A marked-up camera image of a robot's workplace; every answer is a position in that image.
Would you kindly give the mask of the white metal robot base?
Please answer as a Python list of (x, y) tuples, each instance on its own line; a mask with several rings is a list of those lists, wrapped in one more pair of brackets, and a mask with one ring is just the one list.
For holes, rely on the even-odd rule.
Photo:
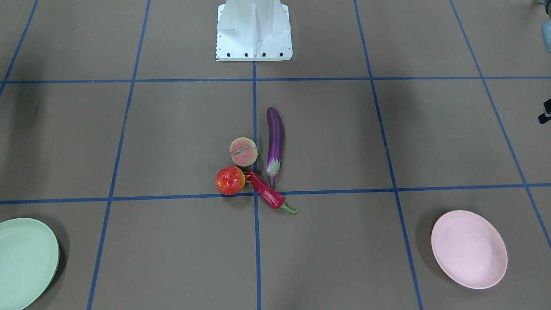
[(289, 8), (279, 0), (227, 0), (218, 6), (215, 59), (221, 62), (293, 58)]

